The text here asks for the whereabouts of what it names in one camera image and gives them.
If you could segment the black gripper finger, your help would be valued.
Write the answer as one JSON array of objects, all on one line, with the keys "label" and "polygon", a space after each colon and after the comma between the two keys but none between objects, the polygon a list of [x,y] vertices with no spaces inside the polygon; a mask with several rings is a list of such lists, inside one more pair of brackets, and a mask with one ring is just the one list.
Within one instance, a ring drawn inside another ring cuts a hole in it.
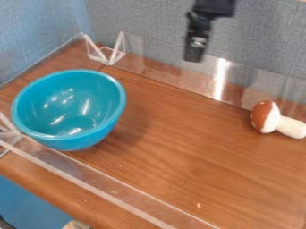
[{"label": "black gripper finger", "polygon": [[193,31],[190,31],[186,36],[185,60],[193,63],[201,63],[207,44],[207,36],[198,35]]}]

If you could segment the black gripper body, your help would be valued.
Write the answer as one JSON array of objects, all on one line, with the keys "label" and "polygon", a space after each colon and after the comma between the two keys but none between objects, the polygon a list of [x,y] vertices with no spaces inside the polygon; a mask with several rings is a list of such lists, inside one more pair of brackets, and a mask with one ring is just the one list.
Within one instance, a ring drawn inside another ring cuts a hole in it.
[{"label": "black gripper body", "polygon": [[195,0],[187,12],[187,34],[190,37],[207,37],[211,23],[222,17],[233,17],[235,0]]}]

